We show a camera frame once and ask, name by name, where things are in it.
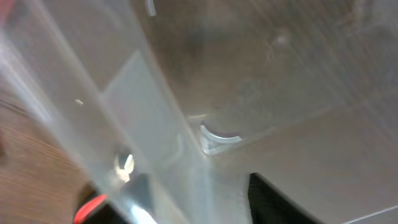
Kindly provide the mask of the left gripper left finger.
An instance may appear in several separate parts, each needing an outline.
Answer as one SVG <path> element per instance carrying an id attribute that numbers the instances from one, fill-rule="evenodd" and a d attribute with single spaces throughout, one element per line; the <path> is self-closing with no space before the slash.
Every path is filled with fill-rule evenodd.
<path id="1" fill-rule="evenodd" d="M 110 217 L 105 223 L 110 224 L 155 224 L 154 203 L 147 174 L 139 174 L 121 188 L 121 206 L 108 202 Z"/>

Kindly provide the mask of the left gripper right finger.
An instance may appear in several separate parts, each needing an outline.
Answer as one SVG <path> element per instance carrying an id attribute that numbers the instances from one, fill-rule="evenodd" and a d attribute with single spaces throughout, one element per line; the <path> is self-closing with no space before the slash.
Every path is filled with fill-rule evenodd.
<path id="1" fill-rule="evenodd" d="M 258 173 L 249 175 L 248 201 L 253 224 L 319 224 Z"/>

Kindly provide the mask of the red handled cutting pliers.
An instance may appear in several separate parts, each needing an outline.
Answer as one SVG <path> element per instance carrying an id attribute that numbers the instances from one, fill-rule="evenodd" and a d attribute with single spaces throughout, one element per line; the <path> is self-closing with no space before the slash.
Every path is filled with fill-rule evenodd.
<path id="1" fill-rule="evenodd" d="M 85 184 L 79 191 L 76 201 L 76 209 L 73 215 L 73 224 L 82 224 L 87 221 L 98 209 L 100 209 L 107 196 L 98 193 L 97 189 L 90 183 Z"/>

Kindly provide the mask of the clear plastic container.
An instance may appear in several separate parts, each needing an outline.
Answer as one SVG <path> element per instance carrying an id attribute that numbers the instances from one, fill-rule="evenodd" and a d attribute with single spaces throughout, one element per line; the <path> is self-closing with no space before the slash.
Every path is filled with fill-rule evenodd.
<path id="1" fill-rule="evenodd" d="M 2 1 L 1 73 L 99 193 L 252 223 L 258 173 L 321 223 L 397 222 L 397 2 Z"/>

